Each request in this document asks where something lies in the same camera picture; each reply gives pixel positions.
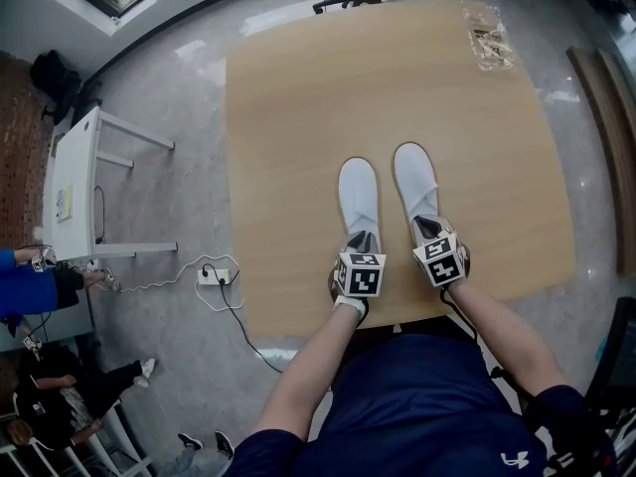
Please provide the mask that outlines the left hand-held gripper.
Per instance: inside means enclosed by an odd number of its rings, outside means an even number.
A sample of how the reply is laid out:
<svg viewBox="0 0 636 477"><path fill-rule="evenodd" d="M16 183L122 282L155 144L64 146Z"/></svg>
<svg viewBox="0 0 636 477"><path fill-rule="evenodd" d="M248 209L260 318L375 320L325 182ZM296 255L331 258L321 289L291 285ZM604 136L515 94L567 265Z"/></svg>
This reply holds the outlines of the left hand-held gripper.
<svg viewBox="0 0 636 477"><path fill-rule="evenodd" d="M347 236L346 249L361 252L340 252L335 281L339 292L348 297L379 297L387 256L376 252L377 239L372 232L359 231Z"/></svg>

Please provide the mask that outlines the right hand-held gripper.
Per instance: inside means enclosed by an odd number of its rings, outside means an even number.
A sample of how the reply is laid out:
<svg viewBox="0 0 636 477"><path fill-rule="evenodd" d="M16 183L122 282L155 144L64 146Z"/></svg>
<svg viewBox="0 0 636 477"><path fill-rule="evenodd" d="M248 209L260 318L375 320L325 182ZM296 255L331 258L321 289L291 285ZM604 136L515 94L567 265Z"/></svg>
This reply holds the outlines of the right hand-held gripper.
<svg viewBox="0 0 636 477"><path fill-rule="evenodd" d="M447 286L468 276L468 248L453 232L450 222L433 216L415 216L411 221L415 244L412 253L433 287Z"/></svg>

